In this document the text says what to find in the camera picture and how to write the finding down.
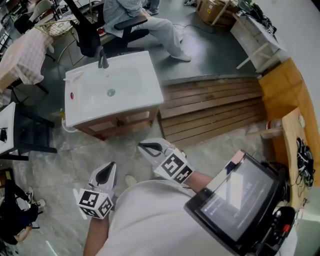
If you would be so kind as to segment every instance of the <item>cardboard box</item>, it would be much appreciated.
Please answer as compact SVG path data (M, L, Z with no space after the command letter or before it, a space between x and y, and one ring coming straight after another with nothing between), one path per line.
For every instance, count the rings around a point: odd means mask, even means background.
M200 0L196 8L196 13L207 25L211 25L215 18L218 16L220 11L225 6L226 1L223 0ZM238 7L233 4L227 8L228 11L232 13L238 12ZM236 22L236 19L230 13L224 12L221 17L216 22L215 26L220 26L224 28L231 28Z

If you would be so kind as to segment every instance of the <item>black device frame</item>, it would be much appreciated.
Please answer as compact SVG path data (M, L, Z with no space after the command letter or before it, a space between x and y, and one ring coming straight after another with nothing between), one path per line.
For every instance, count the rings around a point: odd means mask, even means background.
M283 173L279 173L277 176L271 170L259 164L254 158L246 153L243 158L250 160L255 166L261 169L262 172L273 179L273 185L271 186L270 191L267 194L260 210L257 212L251 224L246 228L237 241L234 241L201 211L207 201L216 195L214 191L205 187L194 197L192 197L184 206L184 209L189 213L189 215L191 215L191 217L211 236L213 236L231 253L240 256L245 256L248 252L250 252L253 246L258 241L262 240L268 231L273 219L273 211L282 198L281 195L283 193L283 184L285 182L285 175ZM238 167L239 164L236 165L232 172L236 171Z

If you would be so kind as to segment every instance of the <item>white wall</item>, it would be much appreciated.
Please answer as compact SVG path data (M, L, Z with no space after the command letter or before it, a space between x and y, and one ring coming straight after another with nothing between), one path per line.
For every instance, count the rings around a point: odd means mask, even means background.
M300 70L320 127L320 11L311 0L254 0Z

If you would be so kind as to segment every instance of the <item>checkered tablecloth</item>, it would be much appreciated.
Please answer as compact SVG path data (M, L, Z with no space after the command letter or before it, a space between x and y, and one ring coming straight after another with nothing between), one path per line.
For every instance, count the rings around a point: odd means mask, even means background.
M41 82L41 67L47 48L53 52L52 43L52 37L36 28L15 40L0 62L0 93L19 78L25 85Z

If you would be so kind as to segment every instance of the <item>power cord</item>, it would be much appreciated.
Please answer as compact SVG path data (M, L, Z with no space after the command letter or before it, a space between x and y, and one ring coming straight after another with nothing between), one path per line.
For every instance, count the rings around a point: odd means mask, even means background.
M196 29L198 29L198 30L201 30L201 31L203 31L204 33L207 33L207 34L215 34L216 33L216 31L215 30L213 30L212 29L212 31L210 32L210 31L206 31L205 29L203 29L203 28L201 28L201 27L199 27L199 26L196 26L196 25L192 25L192 24L188 24L188 25L181 25L181 24L172 24L172 25L174 25L174 27L177 29L177 30L184 30L186 27L194 27L194 28L196 28Z

